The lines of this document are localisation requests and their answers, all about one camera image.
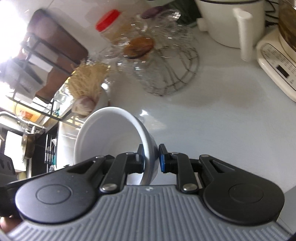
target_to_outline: white tile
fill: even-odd
[[[95,29],[100,17],[113,8],[106,6],[109,1],[54,0],[48,8],[49,13],[57,22],[76,38],[89,52],[102,50],[107,41]]]
[[[47,8],[51,1],[0,1],[0,63],[18,54],[33,13],[39,8]]]

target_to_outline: garlic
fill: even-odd
[[[95,102],[88,96],[80,97],[73,103],[72,112],[86,117],[90,115],[95,106]]]

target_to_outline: metal wire rack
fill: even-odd
[[[164,62],[163,78],[150,82],[144,89],[152,94],[165,95],[182,89],[192,81],[199,67],[199,55],[194,47],[178,47],[177,56],[168,58],[163,49],[157,51]]]

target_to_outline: white bowl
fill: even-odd
[[[116,157],[124,152],[137,152],[143,144],[143,174],[130,174],[127,184],[148,185],[157,174],[158,147],[145,126],[131,113],[118,107],[106,107],[91,114],[80,129],[74,147],[74,164],[97,155]]]

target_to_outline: glass jar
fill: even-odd
[[[151,34],[155,38],[155,48],[162,51],[164,58],[173,58],[179,49],[187,48],[193,40],[189,27],[177,24],[180,12],[176,9],[167,9],[154,17]]]
[[[113,9],[107,12],[96,24],[100,34],[112,44],[120,37],[134,37],[144,33],[147,25],[140,19],[131,18],[120,11]]]
[[[136,77],[144,88],[155,86],[155,82],[163,78],[163,62],[154,54],[154,44],[150,37],[133,38],[125,43],[122,57],[117,63],[119,71]]]

